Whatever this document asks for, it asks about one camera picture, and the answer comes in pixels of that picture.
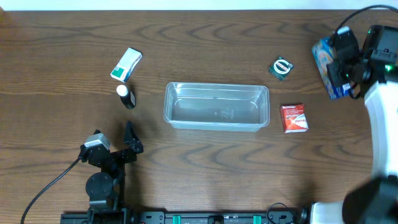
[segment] white bottle cap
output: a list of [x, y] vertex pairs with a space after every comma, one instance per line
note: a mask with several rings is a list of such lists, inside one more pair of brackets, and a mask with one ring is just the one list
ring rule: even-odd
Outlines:
[[129, 94], [129, 89], [127, 89], [125, 85], [119, 85], [116, 88], [116, 91], [119, 94], [119, 96], [127, 96], [127, 94]]

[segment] plastic bin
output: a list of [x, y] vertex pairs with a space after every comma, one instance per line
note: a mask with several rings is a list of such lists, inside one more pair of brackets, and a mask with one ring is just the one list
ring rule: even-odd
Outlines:
[[258, 85], [172, 82], [164, 119], [173, 128], [258, 131], [269, 124], [269, 92]]

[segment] green led indicator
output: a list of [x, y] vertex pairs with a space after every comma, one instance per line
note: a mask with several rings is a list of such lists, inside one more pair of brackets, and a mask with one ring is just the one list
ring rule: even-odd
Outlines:
[[384, 67], [386, 68], [387, 72], [392, 70], [392, 65], [385, 65]]

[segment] small bottle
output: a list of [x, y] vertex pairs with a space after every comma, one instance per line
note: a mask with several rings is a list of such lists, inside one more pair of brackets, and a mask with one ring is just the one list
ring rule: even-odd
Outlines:
[[120, 96], [120, 100], [126, 106], [127, 109], [133, 109], [136, 107], [136, 97], [125, 85], [119, 85], [116, 88], [117, 93]]

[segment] white backdrop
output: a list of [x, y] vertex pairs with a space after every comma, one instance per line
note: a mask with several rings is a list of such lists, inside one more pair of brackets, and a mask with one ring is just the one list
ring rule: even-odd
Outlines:
[[5, 11], [360, 9], [374, 4], [398, 7], [398, 0], [0, 0]]

